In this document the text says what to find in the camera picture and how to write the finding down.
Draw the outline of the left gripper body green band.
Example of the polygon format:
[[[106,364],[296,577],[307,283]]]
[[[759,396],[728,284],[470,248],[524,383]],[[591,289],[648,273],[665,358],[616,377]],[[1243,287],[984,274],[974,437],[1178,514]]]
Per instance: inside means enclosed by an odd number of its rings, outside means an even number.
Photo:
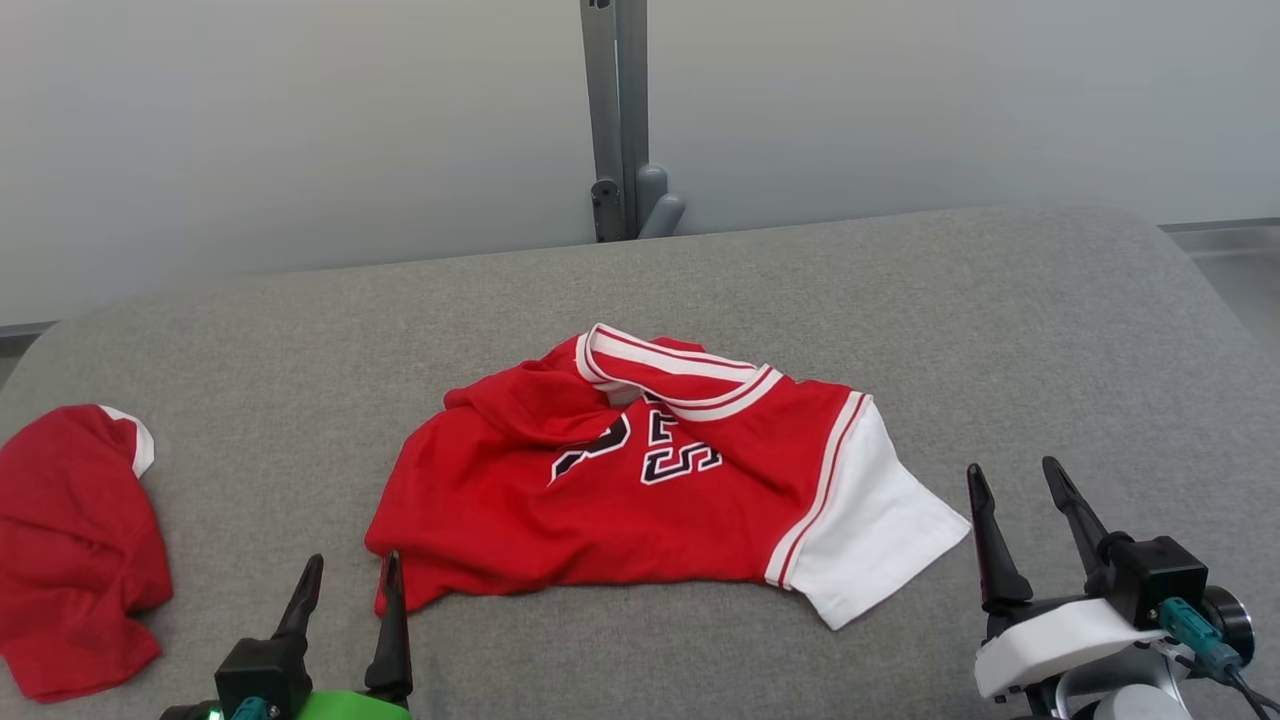
[[[408,697],[411,694],[412,689],[374,694],[355,691],[314,692],[293,719],[412,719],[413,715],[408,708]]]

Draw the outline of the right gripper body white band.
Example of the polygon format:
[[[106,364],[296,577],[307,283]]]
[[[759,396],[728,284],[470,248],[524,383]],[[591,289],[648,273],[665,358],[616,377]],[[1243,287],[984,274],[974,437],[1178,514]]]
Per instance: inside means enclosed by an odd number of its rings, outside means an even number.
[[[1071,600],[988,639],[975,653],[980,697],[1007,701],[1180,701],[1180,684],[1230,685],[1256,652],[1247,609],[1208,585],[1199,603],[1162,600],[1134,628],[1107,600]]]

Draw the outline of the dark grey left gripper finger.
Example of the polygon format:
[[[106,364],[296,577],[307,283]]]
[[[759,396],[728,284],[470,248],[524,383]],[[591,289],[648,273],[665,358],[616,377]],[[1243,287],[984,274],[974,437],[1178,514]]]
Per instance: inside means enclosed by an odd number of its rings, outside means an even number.
[[[366,696],[387,703],[407,703],[413,692],[413,669],[403,564],[396,550],[384,562],[380,592],[381,624],[372,661],[364,675]]]
[[[324,557],[314,553],[305,564],[294,591],[270,641],[305,643],[310,618],[317,607],[323,583]]]

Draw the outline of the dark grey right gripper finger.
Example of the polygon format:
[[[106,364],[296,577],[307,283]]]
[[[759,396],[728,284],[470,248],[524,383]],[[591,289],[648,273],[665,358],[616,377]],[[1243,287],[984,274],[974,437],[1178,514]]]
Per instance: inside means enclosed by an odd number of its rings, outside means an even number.
[[[1106,550],[1108,530],[1056,457],[1042,457],[1042,471],[1055,507],[1066,518],[1070,527],[1085,571],[1085,594],[1106,596],[1110,583],[1110,560]]]
[[[1012,560],[995,516],[996,502],[979,464],[966,469],[975,555],[984,612],[1007,612],[1028,605],[1034,592]]]

